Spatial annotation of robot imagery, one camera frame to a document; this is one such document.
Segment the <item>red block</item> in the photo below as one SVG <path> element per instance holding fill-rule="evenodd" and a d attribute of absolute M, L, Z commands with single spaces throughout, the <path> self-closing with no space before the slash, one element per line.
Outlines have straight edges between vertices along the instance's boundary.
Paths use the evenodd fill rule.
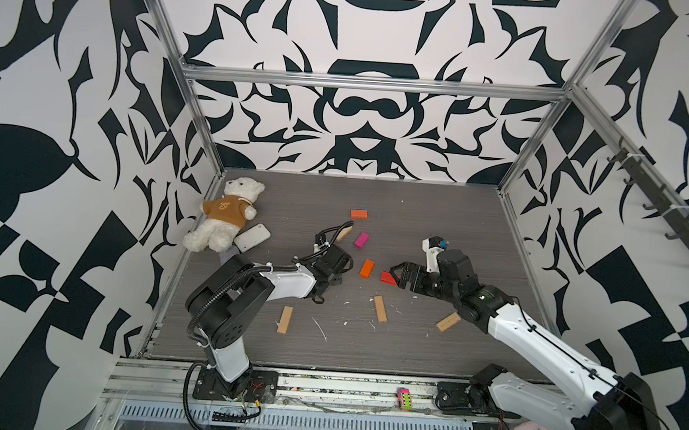
<path fill-rule="evenodd" d="M 390 272 L 382 272 L 381 277 L 380 277 L 380 281 L 382 283 L 397 286 L 397 282 L 396 282 L 394 276 Z"/>

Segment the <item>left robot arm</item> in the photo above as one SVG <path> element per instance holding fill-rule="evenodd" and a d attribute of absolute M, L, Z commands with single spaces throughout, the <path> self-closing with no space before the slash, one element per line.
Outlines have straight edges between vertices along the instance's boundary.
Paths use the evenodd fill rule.
<path fill-rule="evenodd" d="M 205 351 L 222 381 L 242 382 L 251 372 L 243 336 L 262 307 L 291 298 L 322 303 L 327 289 L 341 284 L 353 267 L 349 253 L 336 245 L 282 266 L 233 256 L 187 299 L 186 335 Z"/>

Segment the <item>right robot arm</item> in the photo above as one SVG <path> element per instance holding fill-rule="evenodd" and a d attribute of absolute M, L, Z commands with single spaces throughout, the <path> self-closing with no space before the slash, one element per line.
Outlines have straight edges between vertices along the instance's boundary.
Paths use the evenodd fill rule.
<path fill-rule="evenodd" d="M 638 375 L 620 376 L 552 335 L 518 300 L 481 283 L 462 251 L 437 245 L 425 254 L 424 265 L 392 266 L 397 286 L 449 302 L 461 319 L 516 351 L 558 389 L 492 364 L 477 375 L 498 409 L 548 430 L 661 430 L 652 390 Z"/>

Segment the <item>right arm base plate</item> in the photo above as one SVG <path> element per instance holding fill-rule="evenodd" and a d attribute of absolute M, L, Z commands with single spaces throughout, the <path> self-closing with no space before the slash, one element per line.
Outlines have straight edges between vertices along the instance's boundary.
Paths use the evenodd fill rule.
<path fill-rule="evenodd" d="M 434 403 L 437 409 L 446 415 L 519 418 L 517 414 L 498 408 L 490 392 L 480 384 L 440 382 Z"/>

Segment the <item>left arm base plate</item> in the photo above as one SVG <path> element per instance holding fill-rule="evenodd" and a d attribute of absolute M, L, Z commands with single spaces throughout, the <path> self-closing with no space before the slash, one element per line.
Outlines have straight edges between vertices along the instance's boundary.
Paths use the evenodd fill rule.
<path fill-rule="evenodd" d="M 197 375 L 192 396 L 195 400 L 273 403 L 279 374 L 250 369 L 237 380 L 226 382 L 216 369 L 202 369 Z"/>

